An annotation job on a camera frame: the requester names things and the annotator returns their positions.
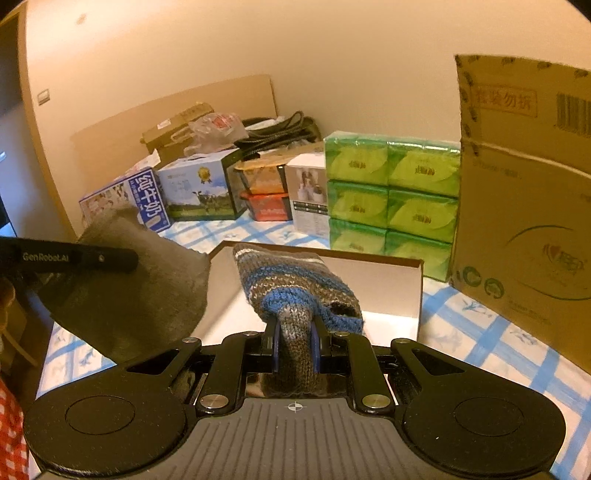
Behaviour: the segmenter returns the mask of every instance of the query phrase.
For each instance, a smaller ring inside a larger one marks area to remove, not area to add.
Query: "blue checkered tablecloth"
[[[291,222],[179,222],[161,234],[210,252],[222,240],[328,248],[324,239],[296,232]],[[591,472],[591,375],[555,350],[447,284],[426,278],[419,341],[543,393],[562,411],[567,438],[552,468],[560,480],[587,480]],[[113,362],[54,326],[38,395],[86,377]]]

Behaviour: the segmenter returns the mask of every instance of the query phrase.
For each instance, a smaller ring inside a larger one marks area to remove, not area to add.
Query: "red checkered cloth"
[[[28,480],[28,455],[22,434],[23,414],[0,379],[0,479]]]

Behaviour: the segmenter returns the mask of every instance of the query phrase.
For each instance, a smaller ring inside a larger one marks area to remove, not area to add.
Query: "green tissue pack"
[[[389,145],[378,135],[335,132],[324,139],[329,180],[388,185]]]
[[[334,132],[324,139],[329,180],[460,193],[460,146],[415,138]]]
[[[388,229],[452,243],[457,199],[390,188]]]
[[[344,181],[328,182],[329,215],[332,218],[386,228],[388,189]]]
[[[407,233],[388,231],[385,253],[390,257],[423,260],[423,274],[435,280],[447,280],[452,246]]]
[[[460,148],[443,142],[392,140],[389,143],[388,184],[458,197]]]
[[[330,219],[330,248],[345,252],[383,255],[386,230]]]

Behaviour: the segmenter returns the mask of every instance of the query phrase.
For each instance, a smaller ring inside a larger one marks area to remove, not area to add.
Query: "plastic bag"
[[[248,132],[234,113],[208,113],[194,122],[189,122],[187,128],[175,133],[171,139],[183,141],[187,137],[193,138],[191,145],[184,149],[184,155],[190,157],[231,147],[235,141],[248,138]]]

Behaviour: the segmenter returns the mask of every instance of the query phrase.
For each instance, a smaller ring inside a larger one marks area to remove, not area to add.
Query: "blue milk box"
[[[138,221],[154,232],[161,232],[172,225],[152,168],[120,177],[87,195],[79,203],[87,225],[103,210],[129,205],[138,208]]]

